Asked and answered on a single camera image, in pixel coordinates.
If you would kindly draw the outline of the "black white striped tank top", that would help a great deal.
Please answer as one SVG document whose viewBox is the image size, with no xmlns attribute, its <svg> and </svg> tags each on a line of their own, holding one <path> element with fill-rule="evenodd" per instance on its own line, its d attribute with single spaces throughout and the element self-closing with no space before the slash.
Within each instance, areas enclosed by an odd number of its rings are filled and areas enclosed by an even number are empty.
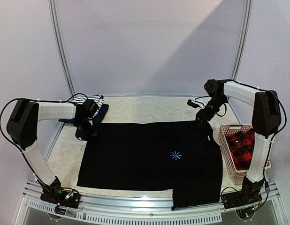
<svg viewBox="0 0 290 225">
<path fill-rule="evenodd" d="M 100 111 L 103 103 L 103 95 L 92 95 L 92 96 L 74 96 L 73 103 L 84 105 L 87 107 L 87 118 L 93 119 Z"/>
</svg>

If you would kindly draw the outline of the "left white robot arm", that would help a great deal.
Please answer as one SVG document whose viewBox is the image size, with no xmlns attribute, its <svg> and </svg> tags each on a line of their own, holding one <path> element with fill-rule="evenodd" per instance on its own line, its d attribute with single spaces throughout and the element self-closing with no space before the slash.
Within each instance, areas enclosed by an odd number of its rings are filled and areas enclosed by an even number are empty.
<svg viewBox="0 0 290 225">
<path fill-rule="evenodd" d="M 98 104 L 91 99 L 82 104 L 70 102 L 35 101 L 26 98 L 16 100 L 7 123 L 7 133 L 12 143 L 20 148 L 24 160 L 44 186 L 53 184 L 56 176 L 44 160 L 38 146 L 38 123 L 44 120 L 73 120 L 77 139 L 86 141 L 96 135 L 91 124 Z"/>
</svg>

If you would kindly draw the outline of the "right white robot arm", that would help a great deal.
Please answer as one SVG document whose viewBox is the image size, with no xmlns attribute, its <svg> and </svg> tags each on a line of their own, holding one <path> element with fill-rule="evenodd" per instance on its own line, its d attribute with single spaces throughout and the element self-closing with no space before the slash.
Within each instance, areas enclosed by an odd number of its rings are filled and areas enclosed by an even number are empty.
<svg viewBox="0 0 290 225">
<path fill-rule="evenodd" d="M 253 107 L 252 128 L 255 132 L 252 161 L 246 180 L 258 183 L 265 179 L 266 165 L 272 143 L 279 132 L 281 110 L 274 90 L 262 90 L 234 80 L 208 80 L 204 89 L 211 98 L 196 114 L 196 120 L 210 121 L 228 98 L 237 99 Z"/>
</svg>

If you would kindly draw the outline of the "black garment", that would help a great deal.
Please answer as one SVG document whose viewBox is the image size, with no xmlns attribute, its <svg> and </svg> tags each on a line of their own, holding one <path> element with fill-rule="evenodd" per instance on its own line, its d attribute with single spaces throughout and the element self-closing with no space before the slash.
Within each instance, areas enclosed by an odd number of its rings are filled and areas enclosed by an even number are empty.
<svg viewBox="0 0 290 225">
<path fill-rule="evenodd" d="M 217 203 L 222 156 L 208 122 L 100 123 L 88 139 L 77 185 L 172 190 L 173 208 Z"/>
</svg>

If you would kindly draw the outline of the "red black plaid shirt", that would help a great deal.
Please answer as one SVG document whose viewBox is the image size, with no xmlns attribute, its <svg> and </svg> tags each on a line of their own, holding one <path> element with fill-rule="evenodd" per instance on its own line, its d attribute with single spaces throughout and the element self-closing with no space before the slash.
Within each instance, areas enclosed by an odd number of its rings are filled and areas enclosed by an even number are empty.
<svg viewBox="0 0 290 225">
<path fill-rule="evenodd" d="M 226 135 L 225 138 L 236 170 L 248 170 L 251 164 L 255 142 L 254 130 L 250 128 L 246 132 L 239 131 L 232 135 Z"/>
</svg>

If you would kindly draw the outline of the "folded blue garment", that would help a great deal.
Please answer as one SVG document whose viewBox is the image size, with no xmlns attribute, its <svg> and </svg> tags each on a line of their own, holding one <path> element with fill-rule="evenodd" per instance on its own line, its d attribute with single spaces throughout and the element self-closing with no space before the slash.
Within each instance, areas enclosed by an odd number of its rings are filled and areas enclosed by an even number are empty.
<svg viewBox="0 0 290 225">
<path fill-rule="evenodd" d="M 91 120 L 92 123 L 101 123 L 106 115 L 106 113 L 109 110 L 108 104 L 103 104 L 101 108 L 99 109 L 99 112 L 93 117 Z M 74 119 L 59 119 L 59 122 L 65 123 L 65 124 L 72 124 L 74 125 L 75 120 Z"/>
</svg>

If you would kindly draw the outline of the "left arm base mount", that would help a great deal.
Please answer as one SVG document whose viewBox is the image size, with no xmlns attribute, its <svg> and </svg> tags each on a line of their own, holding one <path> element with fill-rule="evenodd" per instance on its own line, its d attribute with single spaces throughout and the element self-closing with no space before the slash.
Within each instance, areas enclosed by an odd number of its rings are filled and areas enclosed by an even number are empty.
<svg viewBox="0 0 290 225">
<path fill-rule="evenodd" d="M 77 209 L 81 200 L 80 193 L 73 188 L 62 187 L 60 180 L 55 177 L 52 184 L 47 185 L 39 181 L 42 187 L 40 199 L 42 201 Z"/>
</svg>

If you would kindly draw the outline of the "pink perforated laundry basket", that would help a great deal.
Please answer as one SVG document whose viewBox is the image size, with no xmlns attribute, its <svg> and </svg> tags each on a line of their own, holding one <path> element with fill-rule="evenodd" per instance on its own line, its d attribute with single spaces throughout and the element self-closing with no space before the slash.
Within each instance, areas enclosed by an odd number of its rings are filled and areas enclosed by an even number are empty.
<svg viewBox="0 0 290 225">
<path fill-rule="evenodd" d="M 274 140 L 274 134 L 270 134 L 267 138 L 255 132 L 255 142 L 251 164 L 248 170 L 237 171 L 233 162 L 232 155 L 226 141 L 226 135 L 232 135 L 239 131 L 248 131 L 252 126 L 250 124 L 226 124 L 221 125 L 218 133 L 220 148 L 224 156 L 228 174 L 231 179 L 240 179 L 246 177 L 250 182 L 255 183 L 264 179 L 264 171 L 268 168 L 268 153 L 270 152 L 270 144 Z"/>
</svg>

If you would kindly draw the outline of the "aluminium front rail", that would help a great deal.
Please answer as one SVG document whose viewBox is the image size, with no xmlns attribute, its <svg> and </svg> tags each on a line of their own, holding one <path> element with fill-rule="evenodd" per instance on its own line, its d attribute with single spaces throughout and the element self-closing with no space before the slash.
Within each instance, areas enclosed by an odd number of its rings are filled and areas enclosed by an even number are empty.
<svg viewBox="0 0 290 225">
<path fill-rule="evenodd" d="M 83 194 L 78 209 L 65 215 L 55 205 L 40 200 L 41 187 L 28 181 L 15 225 L 288 225 L 275 183 L 270 183 L 267 202 L 254 215 L 240 219 L 237 210 L 214 203 L 171 210 L 171 198 L 117 197 Z"/>
</svg>

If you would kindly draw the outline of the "aluminium corner post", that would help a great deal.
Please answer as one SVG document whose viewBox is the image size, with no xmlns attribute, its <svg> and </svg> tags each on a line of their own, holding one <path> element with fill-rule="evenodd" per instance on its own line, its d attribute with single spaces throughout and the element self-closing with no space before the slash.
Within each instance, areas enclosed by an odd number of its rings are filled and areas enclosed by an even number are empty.
<svg viewBox="0 0 290 225">
<path fill-rule="evenodd" d="M 235 60 L 232 77 L 231 77 L 232 80 L 236 80 L 237 74 L 241 65 L 241 60 L 244 53 L 246 38 L 247 38 L 249 24 L 250 24 L 251 12 L 252 12 L 252 0 L 247 0 L 245 11 L 244 11 L 244 19 L 243 19 L 243 24 L 242 24 L 241 34 L 240 34 L 240 40 L 239 40 L 239 45 L 238 45 L 237 57 Z"/>
<path fill-rule="evenodd" d="M 58 55 L 61 62 L 61 67 L 63 70 L 67 88 L 70 92 L 70 95 L 73 95 L 75 93 L 75 89 L 74 89 L 73 81 L 70 75 L 70 71 L 69 71 L 69 67 L 68 67 L 67 59 L 66 59 L 66 54 L 64 51 L 64 46 L 63 46 L 63 42 L 61 38 L 61 30 L 60 30 L 59 21 L 58 21 L 56 1 L 49 0 L 48 4 L 49 4 L 49 11 L 50 11 L 51 20 L 52 20 L 53 34 L 56 41 L 57 51 L 58 51 Z"/>
</svg>

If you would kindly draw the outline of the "left aluminium corner post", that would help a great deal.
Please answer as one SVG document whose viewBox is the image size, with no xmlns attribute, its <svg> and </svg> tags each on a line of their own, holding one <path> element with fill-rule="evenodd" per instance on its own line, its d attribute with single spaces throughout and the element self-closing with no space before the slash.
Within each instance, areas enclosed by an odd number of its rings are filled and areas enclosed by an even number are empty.
<svg viewBox="0 0 290 225">
<path fill-rule="evenodd" d="M 63 42 L 61 38 L 61 30 L 60 30 L 59 21 L 58 21 L 56 1 L 49 0 L 48 4 L 49 4 L 49 11 L 50 11 L 51 20 L 52 20 L 53 34 L 56 41 L 57 51 L 58 51 L 58 55 L 61 62 L 61 67 L 63 70 L 67 88 L 70 92 L 70 95 L 73 95 L 75 93 L 75 89 L 74 89 L 73 81 L 70 75 L 70 71 L 69 71 L 69 67 L 68 67 L 67 59 L 66 59 L 66 54 L 64 51 L 64 46 L 63 46 Z"/>
</svg>

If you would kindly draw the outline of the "right aluminium corner post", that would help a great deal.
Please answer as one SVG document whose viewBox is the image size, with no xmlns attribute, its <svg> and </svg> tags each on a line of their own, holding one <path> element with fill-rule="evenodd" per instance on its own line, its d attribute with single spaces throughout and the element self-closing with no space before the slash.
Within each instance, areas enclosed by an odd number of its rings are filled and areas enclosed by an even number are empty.
<svg viewBox="0 0 290 225">
<path fill-rule="evenodd" d="M 247 0 L 245 11 L 244 11 L 244 19 L 243 19 L 243 24 L 242 24 L 241 34 L 240 34 L 240 40 L 239 40 L 239 45 L 238 45 L 237 57 L 235 60 L 232 77 L 231 77 L 232 80 L 236 80 L 237 74 L 241 65 L 241 60 L 244 53 L 246 38 L 247 38 L 249 24 L 250 24 L 251 12 L 252 12 L 252 0 Z"/>
</svg>

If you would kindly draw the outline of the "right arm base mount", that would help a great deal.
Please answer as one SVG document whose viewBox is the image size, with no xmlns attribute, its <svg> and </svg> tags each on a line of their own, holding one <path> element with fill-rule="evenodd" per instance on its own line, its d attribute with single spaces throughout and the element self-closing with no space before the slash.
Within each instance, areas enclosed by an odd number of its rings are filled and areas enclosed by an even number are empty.
<svg viewBox="0 0 290 225">
<path fill-rule="evenodd" d="M 235 208 L 239 206 L 253 205 L 251 211 L 257 211 L 261 208 L 269 196 L 269 183 L 265 181 L 265 200 L 262 199 L 258 185 L 243 185 L 242 190 L 237 191 L 234 187 L 226 187 L 221 192 L 221 201 L 225 209 Z"/>
</svg>

